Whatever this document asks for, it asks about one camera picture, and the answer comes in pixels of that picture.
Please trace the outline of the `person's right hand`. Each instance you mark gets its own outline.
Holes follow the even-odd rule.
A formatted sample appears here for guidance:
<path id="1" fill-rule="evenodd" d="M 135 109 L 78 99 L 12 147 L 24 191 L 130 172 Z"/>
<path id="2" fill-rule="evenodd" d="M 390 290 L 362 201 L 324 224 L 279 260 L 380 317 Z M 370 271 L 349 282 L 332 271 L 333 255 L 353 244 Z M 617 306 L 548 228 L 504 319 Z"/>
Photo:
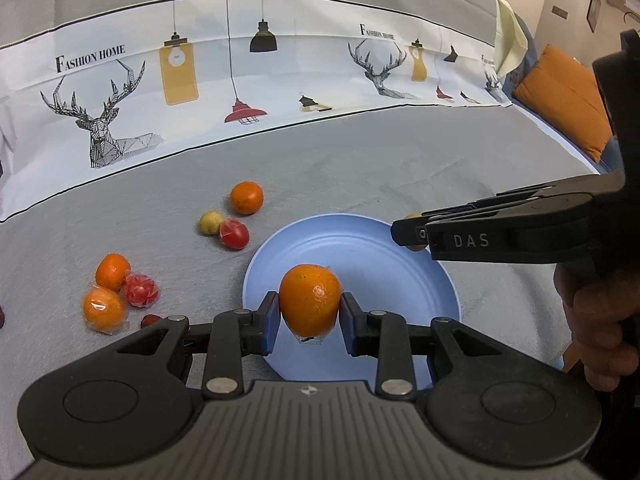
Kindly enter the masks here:
<path id="1" fill-rule="evenodd" d="M 639 366 L 639 350 L 626 344 L 622 327 L 639 313 L 639 274 L 624 272 L 587 282 L 559 264 L 553 279 L 587 382 L 599 391 L 615 390 L 620 378 Z"/>

